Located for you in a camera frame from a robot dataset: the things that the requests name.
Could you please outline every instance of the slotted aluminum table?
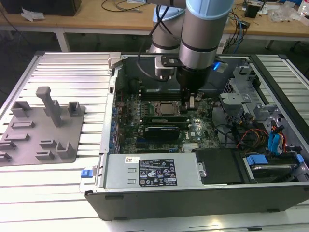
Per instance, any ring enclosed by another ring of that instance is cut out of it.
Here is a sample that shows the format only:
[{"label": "slotted aluminum table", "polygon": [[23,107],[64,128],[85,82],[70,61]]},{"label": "slotted aluminum table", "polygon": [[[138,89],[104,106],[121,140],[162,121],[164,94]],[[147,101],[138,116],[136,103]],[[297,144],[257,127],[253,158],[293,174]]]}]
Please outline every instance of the slotted aluminum table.
[{"label": "slotted aluminum table", "polygon": [[[86,115],[76,162],[0,168],[0,231],[235,232],[248,231],[248,227],[262,228],[263,231],[308,231],[309,201],[279,213],[113,222],[99,219],[79,192],[79,184],[81,170],[98,163],[110,76],[108,57],[109,53],[35,56],[1,108],[0,136],[12,118],[10,108],[15,100],[27,100],[31,106],[42,105],[35,96],[38,86],[50,86],[51,96],[60,104],[79,101],[86,106]],[[288,60],[278,56],[260,56],[260,59],[308,122],[308,101],[303,100],[309,98],[308,86],[303,85],[307,83],[305,78]]]}]

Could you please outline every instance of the workbench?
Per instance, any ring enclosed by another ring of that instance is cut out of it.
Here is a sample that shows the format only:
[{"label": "workbench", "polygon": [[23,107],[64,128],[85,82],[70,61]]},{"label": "workbench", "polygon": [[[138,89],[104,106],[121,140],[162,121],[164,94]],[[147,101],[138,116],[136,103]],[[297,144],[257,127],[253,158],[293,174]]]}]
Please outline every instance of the workbench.
[{"label": "workbench", "polygon": [[[240,4],[242,1],[235,0],[235,4]],[[147,35],[153,28],[152,16],[155,5],[149,4],[141,7],[142,13],[113,13],[101,8],[102,2],[102,0],[83,0],[81,8],[74,17],[46,15],[43,21],[29,22],[21,15],[6,14],[6,16],[19,31],[55,33],[63,52],[70,51],[66,33]],[[122,6],[131,8],[137,4],[124,3]],[[251,23],[245,39],[309,41],[309,27],[301,22],[292,20],[272,23],[268,15],[257,16],[256,19],[243,18],[244,12],[240,10],[241,7],[236,6],[234,6],[235,13],[240,19]],[[116,9],[111,1],[107,2],[104,7]],[[14,30],[2,15],[0,16],[0,30]],[[234,31],[234,26],[228,23],[224,30],[223,40],[231,37]]]},{"label": "workbench", "polygon": [[[108,91],[106,83],[110,78],[109,56],[109,53],[61,52],[36,55],[0,109],[1,138],[13,117],[10,109],[14,101],[28,101],[31,107],[42,106],[35,95],[39,86],[49,86],[51,96],[60,105],[79,101],[86,107],[74,163],[0,167],[1,231],[247,231],[248,227],[263,231],[308,231],[309,201],[278,213],[127,221],[99,219],[79,186],[81,171],[98,164],[101,136],[104,136],[101,132]],[[309,84],[305,77],[289,60],[276,55],[259,58],[309,123]],[[261,90],[271,101],[266,88],[261,86]],[[88,186],[94,184],[94,177],[83,180]]]}]

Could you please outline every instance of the blue light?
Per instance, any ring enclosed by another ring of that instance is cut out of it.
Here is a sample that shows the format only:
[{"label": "blue light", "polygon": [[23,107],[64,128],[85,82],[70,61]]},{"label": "blue light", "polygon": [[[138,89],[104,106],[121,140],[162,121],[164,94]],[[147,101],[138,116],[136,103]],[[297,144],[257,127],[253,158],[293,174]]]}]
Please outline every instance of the blue light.
[{"label": "blue light", "polygon": [[213,69],[216,71],[219,68],[220,64],[221,64],[220,62],[215,63]]}]

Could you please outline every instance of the power supply label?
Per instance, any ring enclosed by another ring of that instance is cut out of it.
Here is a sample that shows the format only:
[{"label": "power supply label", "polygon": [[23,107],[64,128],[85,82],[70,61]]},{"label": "power supply label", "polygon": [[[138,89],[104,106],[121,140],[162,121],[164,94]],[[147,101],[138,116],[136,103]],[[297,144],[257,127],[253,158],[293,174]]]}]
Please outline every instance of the power supply label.
[{"label": "power supply label", "polygon": [[177,185],[174,159],[140,159],[139,174],[141,187]]}]

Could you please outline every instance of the motherboard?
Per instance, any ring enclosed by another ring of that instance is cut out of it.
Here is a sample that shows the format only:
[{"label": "motherboard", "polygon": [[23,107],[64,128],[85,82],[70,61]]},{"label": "motherboard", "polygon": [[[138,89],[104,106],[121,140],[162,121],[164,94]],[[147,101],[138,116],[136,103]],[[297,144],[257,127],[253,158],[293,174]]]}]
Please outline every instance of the motherboard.
[{"label": "motherboard", "polygon": [[116,103],[120,153],[191,152],[220,147],[209,118],[208,99],[196,110],[180,113],[179,101],[143,101],[138,95],[121,95]]}]

